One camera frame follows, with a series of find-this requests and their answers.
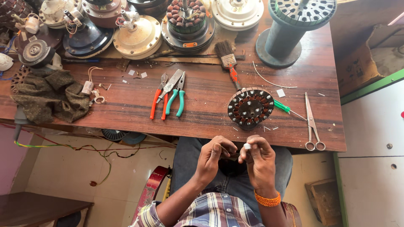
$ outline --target cloth rag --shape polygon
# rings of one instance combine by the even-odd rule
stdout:
[[[52,115],[72,123],[90,108],[88,96],[81,93],[83,85],[66,70],[28,73],[24,83],[15,86],[19,92],[11,98],[23,106],[27,118],[36,124],[53,122]]]

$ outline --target red chair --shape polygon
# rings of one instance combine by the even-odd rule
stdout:
[[[153,200],[156,200],[157,192],[163,183],[163,180],[166,176],[171,175],[171,169],[165,168],[163,166],[157,166],[154,171],[151,173],[149,179],[146,182],[146,186],[143,189],[142,195],[140,196],[139,202],[136,207],[135,214],[132,218],[131,225],[135,222],[137,214],[139,213],[140,209],[146,205],[152,203]],[[163,201],[169,196],[170,194],[170,180],[166,186],[165,191],[165,198]],[[296,207],[292,204],[281,202],[283,211],[285,212],[286,219],[288,220],[289,227],[302,227],[302,222],[300,220],[299,212],[297,211]]]

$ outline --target cutting pliers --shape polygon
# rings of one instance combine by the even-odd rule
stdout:
[[[167,76],[166,73],[164,73],[164,74],[161,76],[161,84],[160,84],[160,86],[158,87],[156,93],[154,94],[153,104],[152,104],[152,106],[151,106],[151,112],[150,112],[150,119],[153,119],[153,118],[154,118],[154,110],[156,109],[156,101],[157,101],[157,98],[158,98],[158,96],[160,95],[161,91],[164,89],[164,87],[165,87],[165,85],[166,85],[166,83],[167,83],[167,80],[168,80],[168,76]],[[167,101],[168,101],[168,94],[166,94],[166,95],[164,96],[163,115],[161,116],[161,119],[162,119],[162,120],[165,120],[165,119],[166,119]]]
[[[173,103],[175,97],[177,97],[177,94],[179,93],[180,104],[179,104],[179,109],[178,109],[176,116],[177,117],[181,116],[182,111],[184,110],[184,95],[185,95],[185,91],[183,91],[184,82],[185,82],[185,72],[182,73],[182,76],[179,79],[177,88],[173,90],[173,94],[170,97],[170,100],[168,101],[167,108],[166,108],[166,115],[170,114],[171,104]]]

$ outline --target orange thread bracelet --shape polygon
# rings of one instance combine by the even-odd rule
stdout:
[[[264,198],[260,195],[258,195],[255,190],[254,190],[254,194],[255,194],[255,199],[257,200],[257,202],[259,202],[259,204],[264,205],[264,206],[277,206],[280,203],[280,193],[277,191],[278,196],[275,199],[267,199]]]

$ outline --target plaid shirt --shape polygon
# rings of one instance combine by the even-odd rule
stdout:
[[[153,201],[144,206],[130,227],[164,227]],[[174,227],[264,227],[241,199],[227,193],[206,193],[196,198]]]

